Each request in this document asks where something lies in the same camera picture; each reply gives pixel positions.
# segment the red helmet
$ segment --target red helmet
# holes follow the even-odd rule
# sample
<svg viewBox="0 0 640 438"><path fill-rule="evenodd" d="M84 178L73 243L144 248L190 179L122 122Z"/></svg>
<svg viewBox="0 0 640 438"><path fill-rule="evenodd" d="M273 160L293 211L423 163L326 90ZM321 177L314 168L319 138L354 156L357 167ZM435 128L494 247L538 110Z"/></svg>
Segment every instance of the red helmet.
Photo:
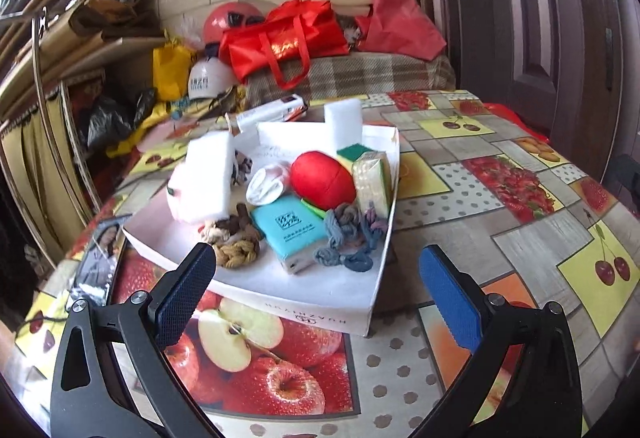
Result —
<svg viewBox="0 0 640 438"><path fill-rule="evenodd" d="M219 43L228 28L256 24L264 21L260 10L245 2L229 2L215 8L204 22L203 38L206 44Z"/></svg>

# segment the pink plastic bag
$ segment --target pink plastic bag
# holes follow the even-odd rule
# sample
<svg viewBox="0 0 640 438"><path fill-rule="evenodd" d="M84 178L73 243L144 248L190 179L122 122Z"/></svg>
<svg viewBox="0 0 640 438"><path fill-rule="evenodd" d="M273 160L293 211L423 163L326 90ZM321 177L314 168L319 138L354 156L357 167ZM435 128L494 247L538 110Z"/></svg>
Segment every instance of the pink plastic bag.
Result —
<svg viewBox="0 0 640 438"><path fill-rule="evenodd" d="M397 53L431 61L447 45L415 0L373 0L373 14L355 20L366 36L358 43L363 52Z"/></svg>

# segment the screw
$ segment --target screw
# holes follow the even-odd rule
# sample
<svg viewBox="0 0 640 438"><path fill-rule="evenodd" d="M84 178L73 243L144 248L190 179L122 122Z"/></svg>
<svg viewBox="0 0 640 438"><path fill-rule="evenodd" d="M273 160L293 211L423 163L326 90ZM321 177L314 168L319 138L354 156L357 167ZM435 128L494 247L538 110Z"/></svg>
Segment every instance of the screw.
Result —
<svg viewBox="0 0 640 438"><path fill-rule="evenodd" d="M551 313L555 313L556 315L562 313L562 305L556 301L550 301L546 306L551 310Z"/></svg>
<svg viewBox="0 0 640 438"><path fill-rule="evenodd" d="M487 296L487 299L492 306L502 306L504 304L504 297L499 293L491 293Z"/></svg>
<svg viewBox="0 0 640 438"><path fill-rule="evenodd" d="M133 304L143 303L146 299L146 292L144 290L138 290L131 294L131 302Z"/></svg>
<svg viewBox="0 0 640 438"><path fill-rule="evenodd" d="M73 307L72 310L76 313L81 312L82 310L84 310L86 308L86 301L84 299L78 299Z"/></svg>

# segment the cardboard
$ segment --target cardboard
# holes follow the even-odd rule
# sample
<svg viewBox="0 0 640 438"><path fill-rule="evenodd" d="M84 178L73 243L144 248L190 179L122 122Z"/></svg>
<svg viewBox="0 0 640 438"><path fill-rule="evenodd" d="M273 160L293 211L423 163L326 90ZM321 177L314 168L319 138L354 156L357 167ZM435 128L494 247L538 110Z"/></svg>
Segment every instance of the cardboard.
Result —
<svg viewBox="0 0 640 438"><path fill-rule="evenodd" d="M325 124L313 122L261 123L239 134L234 146L253 160L252 172L277 161L292 163L300 154L319 150L332 154ZM374 266L359 274L343 266L310 266L288 275L268 244L260 244L258 260L241 269L216 269L209 289L256 309L329 330L365 336L380 287L396 210L400 160L399 133L387 126L364 126L363 144L385 151L393 185L389 230L372 253ZM174 270L200 237L197 225L176 222L161 190L124 226L133 247L144 258Z"/></svg>

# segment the plaid fabric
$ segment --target plaid fabric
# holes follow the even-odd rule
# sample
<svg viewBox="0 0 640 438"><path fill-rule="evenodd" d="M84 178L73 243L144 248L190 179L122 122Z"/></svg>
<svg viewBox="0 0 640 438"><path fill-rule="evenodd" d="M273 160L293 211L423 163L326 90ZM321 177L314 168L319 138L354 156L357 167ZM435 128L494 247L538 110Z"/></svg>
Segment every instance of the plaid fabric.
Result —
<svg viewBox="0 0 640 438"><path fill-rule="evenodd" d="M280 64L288 81L300 72L300 61ZM449 59L440 55L431 62L405 55L353 52L348 56L311 61L309 74L293 92L305 100L377 95L407 90L453 90L456 76ZM276 84L269 68L247 79L248 107L280 98L285 92Z"/></svg>

